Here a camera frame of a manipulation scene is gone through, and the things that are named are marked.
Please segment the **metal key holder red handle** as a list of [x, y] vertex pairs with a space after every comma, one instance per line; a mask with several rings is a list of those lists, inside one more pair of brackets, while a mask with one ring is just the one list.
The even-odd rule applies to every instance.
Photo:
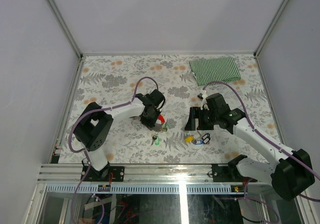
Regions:
[[148, 127], [149, 130], [154, 132], [164, 132], [162, 131], [162, 126], [166, 123], [165, 118], [160, 114], [153, 127]]

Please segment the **green key tag with key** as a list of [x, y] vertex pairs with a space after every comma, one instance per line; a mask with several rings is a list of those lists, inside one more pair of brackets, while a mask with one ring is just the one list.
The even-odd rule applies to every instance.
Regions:
[[156, 146], [159, 146], [160, 144], [160, 139], [157, 135], [153, 135], [152, 136], [152, 142], [151, 142], [151, 145], [156, 145]]

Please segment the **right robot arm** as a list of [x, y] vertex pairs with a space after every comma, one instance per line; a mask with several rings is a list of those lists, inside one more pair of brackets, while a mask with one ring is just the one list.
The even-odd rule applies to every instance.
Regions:
[[213, 130], [214, 126], [228, 131], [253, 147], [267, 162], [262, 163], [240, 154], [228, 162], [228, 176], [233, 181], [243, 177], [253, 178], [273, 187], [284, 200], [293, 200], [315, 182], [311, 172], [309, 154], [300, 149], [295, 151], [267, 137], [254, 128], [245, 112], [230, 109], [220, 93], [207, 96], [199, 94], [201, 106], [191, 107], [185, 126], [186, 131]]

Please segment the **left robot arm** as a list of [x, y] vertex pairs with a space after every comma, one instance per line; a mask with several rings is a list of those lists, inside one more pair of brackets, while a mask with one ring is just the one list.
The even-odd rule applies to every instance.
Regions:
[[166, 99], [157, 89], [150, 94], [138, 93], [133, 100], [114, 107], [103, 108], [96, 102], [90, 103], [72, 128], [72, 134], [85, 148], [91, 164], [92, 175], [98, 181], [109, 177], [109, 161], [104, 155], [103, 146], [114, 123], [138, 117], [142, 125], [151, 131], [159, 131], [161, 108]]

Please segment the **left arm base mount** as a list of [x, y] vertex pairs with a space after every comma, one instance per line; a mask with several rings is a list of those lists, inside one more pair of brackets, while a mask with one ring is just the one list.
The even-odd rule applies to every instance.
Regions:
[[97, 171], [93, 167], [90, 167], [88, 174], [84, 178], [84, 181], [123, 182], [125, 176], [124, 172], [124, 166], [107, 166], [101, 171]]

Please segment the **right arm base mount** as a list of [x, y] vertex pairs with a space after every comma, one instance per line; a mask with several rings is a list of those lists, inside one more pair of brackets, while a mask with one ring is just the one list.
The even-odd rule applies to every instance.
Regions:
[[241, 154], [227, 164], [212, 164], [213, 182], [243, 182], [245, 176], [240, 174], [237, 165], [245, 158], [247, 158], [247, 156]]

